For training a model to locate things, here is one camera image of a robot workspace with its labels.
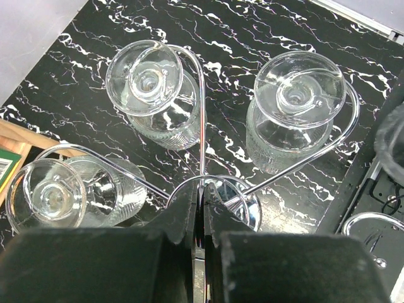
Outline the ribbed goblet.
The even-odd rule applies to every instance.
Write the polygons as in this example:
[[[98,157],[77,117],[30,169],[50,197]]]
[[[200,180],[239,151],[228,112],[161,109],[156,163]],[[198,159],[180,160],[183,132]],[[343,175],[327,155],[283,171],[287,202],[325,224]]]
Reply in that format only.
[[[255,167],[275,175],[327,142],[347,84],[327,57],[294,50],[270,59],[254,81],[246,148]]]
[[[11,181],[5,209],[13,230],[113,227],[135,216],[147,189],[99,159],[41,158]]]
[[[110,101],[140,134],[168,150],[187,150],[206,127],[205,77],[189,50],[154,40],[123,47],[105,76]]]

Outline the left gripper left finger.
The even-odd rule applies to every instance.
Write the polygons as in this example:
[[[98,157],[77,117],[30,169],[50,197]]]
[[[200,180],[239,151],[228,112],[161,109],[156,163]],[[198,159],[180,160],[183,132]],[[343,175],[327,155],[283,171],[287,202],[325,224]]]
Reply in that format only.
[[[197,184],[127,228],[28,229],[1,255],[2,302],[192,302]]]

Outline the chrome wine glass rack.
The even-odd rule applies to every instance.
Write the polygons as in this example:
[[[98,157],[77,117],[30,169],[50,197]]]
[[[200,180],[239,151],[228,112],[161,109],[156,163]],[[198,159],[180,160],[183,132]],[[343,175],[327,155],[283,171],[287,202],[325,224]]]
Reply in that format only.
[[[113,56],[139,39],[78,39],[62,34],[27,76],[9,103],[8,115],[56,141],[128,159],[149,181],[169,192],[198,172],[198,147],[170,151],[138,134],[105,90]],[[360,120],[354,132],[334,150],[259,194],[262,230],[315,232],[403,69],[403,47],[365,35],[315,44],[284,37],[250,43],[186,39],[183,46],[195,53],[205,74],[206,169],[250,185],[266,178],[247,154],[245,130],[253,80],[265,61],[289,50],[317,52],[335,62],[356,89]]]

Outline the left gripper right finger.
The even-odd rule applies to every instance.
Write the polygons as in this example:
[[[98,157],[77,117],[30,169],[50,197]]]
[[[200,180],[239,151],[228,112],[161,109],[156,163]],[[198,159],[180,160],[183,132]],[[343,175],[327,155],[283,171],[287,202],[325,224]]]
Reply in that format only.
[[[253,232],[203,194],[206,279],[212,302],[388,302],[363,245],[340,235]]]

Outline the clear stemmed wine glass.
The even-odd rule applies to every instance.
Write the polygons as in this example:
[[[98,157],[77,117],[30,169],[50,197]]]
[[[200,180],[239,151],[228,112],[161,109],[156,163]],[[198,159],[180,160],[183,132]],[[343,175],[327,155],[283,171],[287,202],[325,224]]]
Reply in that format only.
[[[374,150],[383,170],[403,185],[403,104],[392,110],[375,136]]]

